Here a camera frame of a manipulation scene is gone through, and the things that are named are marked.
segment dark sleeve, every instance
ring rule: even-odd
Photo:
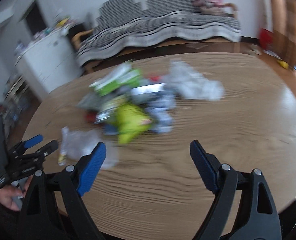
[[[16,240],[17,224],[20,212],[12,211],[0,203],[1,239]]]

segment wooden armrest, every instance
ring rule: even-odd
[[[76,50],[80,49],[80,47],[81,47],[80,37],[84,36],[84,35],[87,35],[89,33],[92,33],[93,31],[94,31],[94,29],[91,29],[91,30],[85,31],[85,32],[80,32],[80,33],[77,33],[75,36],[72,37],[72,43],[73,43]]]
[[[233,17],[235,19],[237,19],[238,8],[237,8],[237,6],[235,4],[233,4],[233,3],[224,3],[221,7],[230,7],[230,8],[232,8]]]

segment table top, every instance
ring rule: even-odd
[[[133,62],[145,76],[168,73],[170,59],[181,58],[206,78],[220,80],[220,101],[177,99],[168,134],[144,133],[118,146],[119,162],[101,170],[83,201],[98,228],[124,239],[192,239],[214,196],[190,158],[197,139],[208,153],[235,170],[262,170],[277,207],[296,196],[296,99],[283,81],[256,57],[230,53],[190,53]],[[85,123],[75,105],[88,85],[112,68],[83,76],[52,91],[33,116],[24,139],[37,134],[44,144],[62,140],[61,129],[99,129]],[[46,158],[45,172],[61,171],[59,151]],[[240,193],[225,231],[231,230]],[[62,199],[57,198],[63,207]]]

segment sofa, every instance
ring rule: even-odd
[[[193,0],[109,0],[93,13],[98,15],[94,28],[73,38],[77,61],[84,66],[92,60],[103,60],[125,47],[149,47],[169,38],[205,40],[223,37],[232,42],[241,39],[237,8],[232,14],[201,14]],[[80,42],[82,35],[92,34]]]

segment blue gripper pad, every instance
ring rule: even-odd
[[[42,142],[43,141],[43,136],[41,134],[37,135],[37,136],[34,136],[32,137],[31,139],[25,141],[24,143],[24,147],[26,149],[29,149],[35,145],[37,145],[38,143]]]
[[[106,145],[102,142],[99,142],[90,155],[82,157],[88,157],[89,161],[79,175],[79,185],[77,188],[77,192],[79,193],[80,197],[82,197],[84,193],[90,191],[91,186],[103,164],[103,161],[106,158],[106,153]]]
[[[206,189],[215,193],[219,190],[217,185],[217,173],[207,159],[206,155],[213,156],[215,159],[214,161],[218,162],[216,164],[220,165],[220,162],[217,160],[217,158],[214,155],[206,153],[197,140],[194,140],[190,143],[190,156],[195,163],[202,181],[204,182]]]

